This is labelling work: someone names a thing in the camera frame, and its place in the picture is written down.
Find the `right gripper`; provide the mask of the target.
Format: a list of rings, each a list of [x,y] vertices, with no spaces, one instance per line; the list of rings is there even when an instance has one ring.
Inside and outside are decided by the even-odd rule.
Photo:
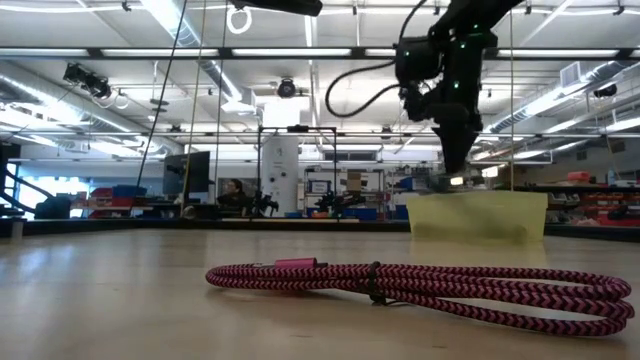
[[[478,108],[481,88],[479,80],[442,80],[434,89],[421,93],[418,81],[402,84],[403,108],[408,118],[414,122],[432,119],[441,125],[434,133],[440,139],[448,174],[464,169],[468,153],[483,130]]]

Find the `yellow translucent plastic bin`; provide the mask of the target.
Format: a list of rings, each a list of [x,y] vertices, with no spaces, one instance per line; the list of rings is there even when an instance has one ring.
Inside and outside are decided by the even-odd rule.
[[[417,239],[540,242],[548,197],[544,193],[472,191],[414,196],[407,200]]]

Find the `metal shelf unit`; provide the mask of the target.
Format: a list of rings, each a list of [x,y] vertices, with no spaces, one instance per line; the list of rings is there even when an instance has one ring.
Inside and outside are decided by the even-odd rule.
[[[320,166],[307,167],[303,172],[303,190],[300,195],[302,214],[309,218],[333,218],[327,213],[320,213],[315,203],[329,191],[336,195],[346,195],[346,178],[348,172],[361,172],[368,180],[367,186],[359,192],[366,198],[366,202],[348,208],[375,208],[378,212],[378,219],[382,221],[387,218],[387,189],[386,176],[383,170],[375,169],[355,169],[355,168],[323,168]],[[356,219],[356,218],[334,218],[334,219]]]

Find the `dark shelf with red items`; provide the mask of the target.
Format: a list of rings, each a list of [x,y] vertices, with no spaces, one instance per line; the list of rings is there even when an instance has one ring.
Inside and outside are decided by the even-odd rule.
[[[577,171],[563,181],[524,182],[515,189],[546,195],[547,224],[640,228],[640,175],[618,178],[610,171],[599,181]]]

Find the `white column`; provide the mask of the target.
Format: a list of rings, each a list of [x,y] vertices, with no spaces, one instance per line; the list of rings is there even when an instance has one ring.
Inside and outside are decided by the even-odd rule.
[[[297,137],[273,136],[263,143],[261,160],[262,191],[278,204],[273,217],[295,212],[299,182],[299,144]]]

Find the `person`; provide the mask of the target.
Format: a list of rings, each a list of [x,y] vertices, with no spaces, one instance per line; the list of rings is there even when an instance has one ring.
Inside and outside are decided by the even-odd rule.
[[[239,179],[230,179],[225,193],[220,195],[217,201],[221,207],[236,210],[247,210],[251,204],[251,198],[246,195],[243,183]]]

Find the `black monitor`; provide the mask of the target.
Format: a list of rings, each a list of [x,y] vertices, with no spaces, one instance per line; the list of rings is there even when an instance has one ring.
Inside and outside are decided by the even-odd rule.
[[[205,193],[210,186],[211,153],[196,152],[167,156],[163,165],[163,193],[178,195],[188,185],[189,193]]]

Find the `silver ventilation duct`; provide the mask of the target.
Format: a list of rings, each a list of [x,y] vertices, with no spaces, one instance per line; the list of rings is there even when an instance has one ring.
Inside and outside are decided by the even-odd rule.
[[[153,18],[169,33],[177,47],[199,48],[201,35],[193,26],[187,14],[187,0],[139,0]],[[199,67],[217,85],[228,101],[240,101],[242,93],[223,72],[221,64],[215,60],[197,60]]]

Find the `black aluminium table frame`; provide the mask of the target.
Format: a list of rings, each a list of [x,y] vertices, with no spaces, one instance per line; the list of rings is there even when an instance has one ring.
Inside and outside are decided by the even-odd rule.
[[[225,219],[163,220],[163,219],[69,219],[33,220],[0,219],[0,239],[14,235],[34,236],[80,232],[131,229],[170,230],[248,230],[248,231],[319,231],[319,232],[408,232],[404,222],[357,222],[331,219]],[[547,225],[548,236],[585,238],[626,243],[640,243],[640,227],[602,227]]]

